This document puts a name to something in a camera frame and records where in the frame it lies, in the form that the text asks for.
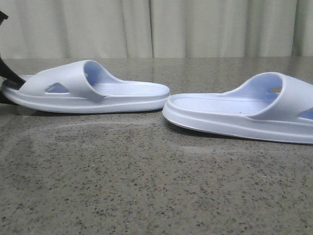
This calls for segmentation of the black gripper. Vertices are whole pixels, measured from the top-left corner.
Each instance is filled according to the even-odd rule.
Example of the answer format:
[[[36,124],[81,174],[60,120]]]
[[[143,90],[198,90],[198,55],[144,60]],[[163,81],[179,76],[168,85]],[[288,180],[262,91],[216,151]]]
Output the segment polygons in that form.
[[[4,20],[8,19],[8,15],[0,11],[0,25],[3,23]],[[0,75],[18,85],[23,85],[25,80],[19,77],[15,72],[13,72],[0,58]]]

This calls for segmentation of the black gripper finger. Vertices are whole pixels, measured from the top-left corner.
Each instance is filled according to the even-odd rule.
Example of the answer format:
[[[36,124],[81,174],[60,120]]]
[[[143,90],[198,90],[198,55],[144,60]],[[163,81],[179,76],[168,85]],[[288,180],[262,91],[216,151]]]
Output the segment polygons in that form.
[[[2,92],[0,92],[0,103],[9,104],[9,105],[17,105],[16,103],[12,102],[7,97],[5,97]]]

